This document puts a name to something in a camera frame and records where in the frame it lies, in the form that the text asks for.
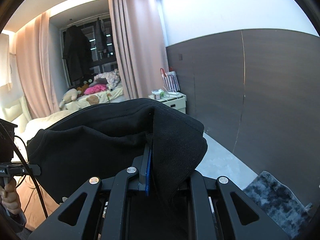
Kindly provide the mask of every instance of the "bed headboard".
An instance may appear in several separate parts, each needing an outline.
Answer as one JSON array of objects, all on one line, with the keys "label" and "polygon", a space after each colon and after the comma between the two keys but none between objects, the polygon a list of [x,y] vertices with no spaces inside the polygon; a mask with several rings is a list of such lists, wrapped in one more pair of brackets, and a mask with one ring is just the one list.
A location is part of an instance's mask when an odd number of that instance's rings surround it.
[{"label": "bed headboard", "polygon": [[14,129],[15,133],[22,133],[26,129],[27,123],[31,120],[25,96],[0,108],[0,118],[18,125]]}]

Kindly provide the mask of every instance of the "tiled floor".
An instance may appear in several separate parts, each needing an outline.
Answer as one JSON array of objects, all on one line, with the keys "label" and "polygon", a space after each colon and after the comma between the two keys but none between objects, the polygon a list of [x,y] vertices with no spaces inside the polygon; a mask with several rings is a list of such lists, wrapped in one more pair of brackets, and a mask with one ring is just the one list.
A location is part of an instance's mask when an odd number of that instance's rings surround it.
[{"label": "tiled floor", "polygon": [[247,187],[257,176],[247,165],[209,135],[204,133],[203,137],[207,140],[208,150],[196,168],[203,176],[214,179],[226,176],[240,189]]}]

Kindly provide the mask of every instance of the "wood panel wall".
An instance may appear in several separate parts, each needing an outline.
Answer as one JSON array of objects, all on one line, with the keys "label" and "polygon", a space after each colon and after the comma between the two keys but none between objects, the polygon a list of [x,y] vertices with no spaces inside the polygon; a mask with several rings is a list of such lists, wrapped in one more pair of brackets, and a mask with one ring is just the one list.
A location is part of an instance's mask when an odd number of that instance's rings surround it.
[{"label": "wood panel wall", "polygon": [[320,38],[276,29],[212,34],[167,47],[187,113],[256,173],[304,205],[320,199]]}]

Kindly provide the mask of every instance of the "silver bolt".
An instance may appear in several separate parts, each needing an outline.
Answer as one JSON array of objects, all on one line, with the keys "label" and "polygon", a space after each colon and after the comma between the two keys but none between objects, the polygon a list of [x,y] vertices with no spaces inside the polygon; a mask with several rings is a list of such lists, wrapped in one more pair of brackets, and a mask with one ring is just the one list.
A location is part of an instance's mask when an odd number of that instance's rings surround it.
[{"label": "silver bolt", "polygon": [[89,179],[90,184],[97,184],[99,182],[99,178],[97,177],[92,177]]},{"label": "silver bolt", "polygon": [[219,182],[222,183],[222,184],[227,184],[229,182],[229,180],[226,177],[220,177],[219,178]]},{"label": "silver bolt", "polygon": [[127,173],[135,173],[137,169],[135,167],[129,167],[127,168]]}]

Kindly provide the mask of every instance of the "pink blanket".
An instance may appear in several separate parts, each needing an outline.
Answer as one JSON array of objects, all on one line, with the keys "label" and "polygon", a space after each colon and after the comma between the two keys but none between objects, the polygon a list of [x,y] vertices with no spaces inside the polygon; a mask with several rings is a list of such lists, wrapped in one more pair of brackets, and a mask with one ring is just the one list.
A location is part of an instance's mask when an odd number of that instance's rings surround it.
[{"label": "pink blanket", "polygon": [[106,91],[107,90],[107,85],[105,84],[97,84],[91,88],[87,88],[84,92],[85,95],[90,95],[94,93],[98,93],[100,91]]}]

